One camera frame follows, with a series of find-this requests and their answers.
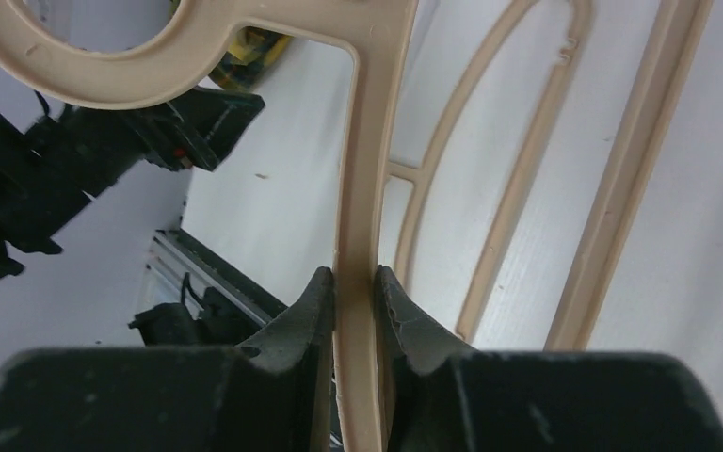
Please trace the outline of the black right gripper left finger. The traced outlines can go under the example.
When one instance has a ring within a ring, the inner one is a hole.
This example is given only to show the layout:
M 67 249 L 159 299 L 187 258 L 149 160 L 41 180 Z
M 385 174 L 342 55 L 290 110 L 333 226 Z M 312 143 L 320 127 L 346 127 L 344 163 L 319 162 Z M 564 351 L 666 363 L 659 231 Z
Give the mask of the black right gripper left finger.
M 233 346 L 72 347 L 0 367 L 0 451 L 326 451 L 335 283 Z

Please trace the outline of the beige hanger with left hook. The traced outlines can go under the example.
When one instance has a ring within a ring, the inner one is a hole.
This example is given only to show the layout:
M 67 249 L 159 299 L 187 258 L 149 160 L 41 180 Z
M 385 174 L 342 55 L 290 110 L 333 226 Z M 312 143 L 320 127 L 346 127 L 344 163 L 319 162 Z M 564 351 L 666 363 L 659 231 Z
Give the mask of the beige hanger with left hook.
M 425 1 L 407 55 L 379 261 L 472 341 L 566 100 L 591 1 Z

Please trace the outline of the beige hanger bottom large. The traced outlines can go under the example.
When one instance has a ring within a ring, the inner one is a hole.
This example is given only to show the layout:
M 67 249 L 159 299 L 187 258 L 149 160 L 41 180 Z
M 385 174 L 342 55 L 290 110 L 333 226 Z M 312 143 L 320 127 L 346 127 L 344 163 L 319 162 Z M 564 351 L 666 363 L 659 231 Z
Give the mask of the beige hanger bottom large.
M 0 1 L 0 66 L 31 88 L 105 110 L 159 105 L 193 88 L 247 25 L 316 40 L 354 61 L 345 122 L 331 378 L 349 451 L 391 451 L 394 373 L 374 300 L 382 188 L 413 1 L 184 1 L 151 42 L 113 56 L 46 33 L 20 1 Z

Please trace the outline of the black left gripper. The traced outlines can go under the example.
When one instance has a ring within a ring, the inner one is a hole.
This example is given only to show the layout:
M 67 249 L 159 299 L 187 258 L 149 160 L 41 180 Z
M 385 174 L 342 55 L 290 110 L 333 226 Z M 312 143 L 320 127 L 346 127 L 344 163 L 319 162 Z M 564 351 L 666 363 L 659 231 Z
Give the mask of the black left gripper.
M 56 255 L 54 235 L 148 161 L 166 170 L 213 171 L 265 108 L 258 94 L 195 87 L 160 105 L 126 111 L 65 105 L 25 132 L 0 113 L 0 280 L 24 265 L 10 248 Z

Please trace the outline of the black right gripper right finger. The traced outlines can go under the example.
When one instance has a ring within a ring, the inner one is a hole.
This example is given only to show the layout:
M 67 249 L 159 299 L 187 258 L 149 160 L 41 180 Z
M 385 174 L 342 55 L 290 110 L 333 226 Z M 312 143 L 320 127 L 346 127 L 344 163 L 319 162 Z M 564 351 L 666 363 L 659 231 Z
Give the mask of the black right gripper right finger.
M 380 266 L 394 373 L 391 451 L 723 451 L 723 422 L 682 362 L 647 352 L 478 350 Z

